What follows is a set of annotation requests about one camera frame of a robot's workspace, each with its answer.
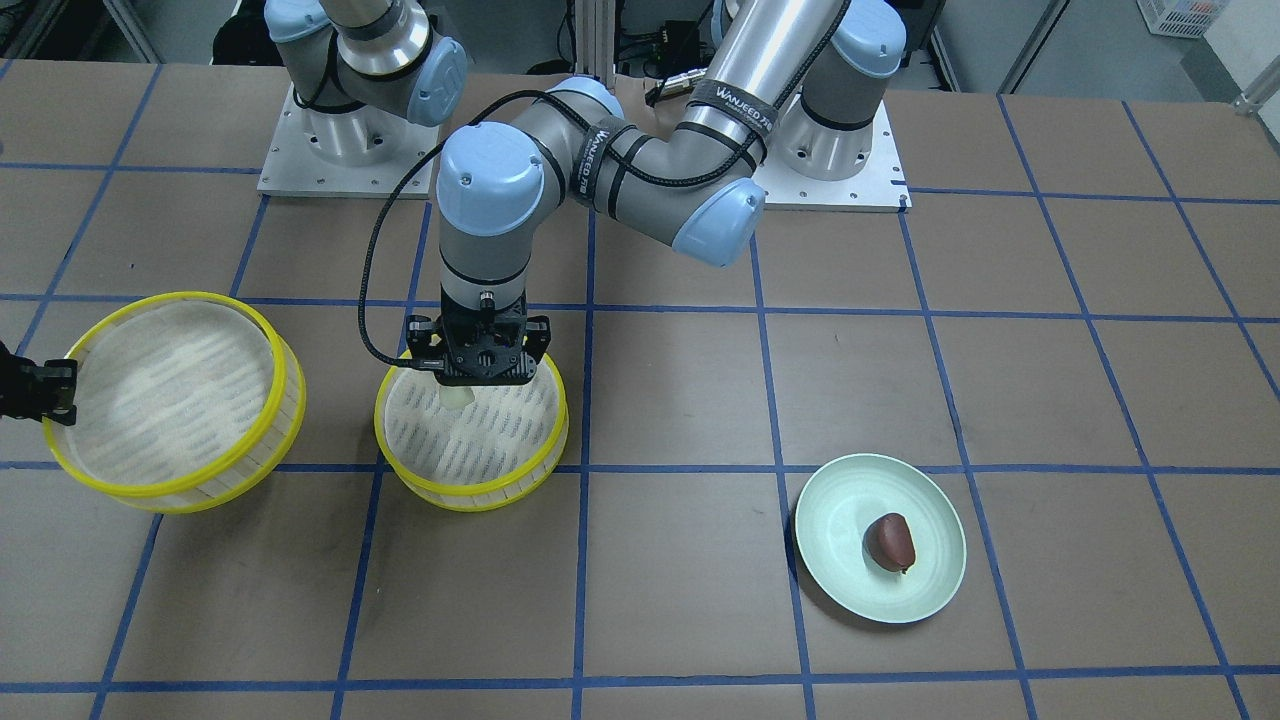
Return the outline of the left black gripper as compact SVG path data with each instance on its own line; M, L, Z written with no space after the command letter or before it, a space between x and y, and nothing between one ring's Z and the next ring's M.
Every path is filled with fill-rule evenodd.
M430 372L440 386L525 386L550 345L550 318L524 305L476 311L447 305L442 314L404 323L408 368Z

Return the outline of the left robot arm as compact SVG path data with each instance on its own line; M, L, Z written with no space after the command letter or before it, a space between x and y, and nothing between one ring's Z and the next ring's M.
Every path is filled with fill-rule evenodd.
M399 365L443 386L529 383L550 342L527 307L532 241L570 200L708 265L733 264L765 210L762 167L819 182L864 168L905 40L884 1L744 1L668 138L589 77L527 92L513 120L480 113L433 151L440 311L407 320Z

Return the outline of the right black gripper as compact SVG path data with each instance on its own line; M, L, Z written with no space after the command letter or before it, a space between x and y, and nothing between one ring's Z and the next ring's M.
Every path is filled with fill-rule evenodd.
M1 414L73 427L77 423L78 374L79 364L74 359L55 359L38 365L1 343Z

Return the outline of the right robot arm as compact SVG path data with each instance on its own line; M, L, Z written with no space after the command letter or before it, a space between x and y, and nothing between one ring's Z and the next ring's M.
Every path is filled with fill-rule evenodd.
M466 56L439 35L416 1L269 1L265 22L294 83L294 105L317 118L364 110L402 126L438 127L454 110L466 78ZM140 382L111 380L108 364L64 357L37 364L3 351L3 415L73 427L92 411L122 407L127 416L156 419L175 410L212 409L236 398L229 383L246 375L223 352L197 348L189 363L174 354L145 352L156 369L128 360Z

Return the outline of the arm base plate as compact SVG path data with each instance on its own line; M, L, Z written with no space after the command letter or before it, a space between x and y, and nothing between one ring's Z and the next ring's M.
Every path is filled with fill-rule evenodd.
M303 109L289 87L257 191L275 199L384 199L439 140L439 128L376 108Z
M796 92L753 181L769 209L905 213L913 200L884 102L860 129L812 119Z

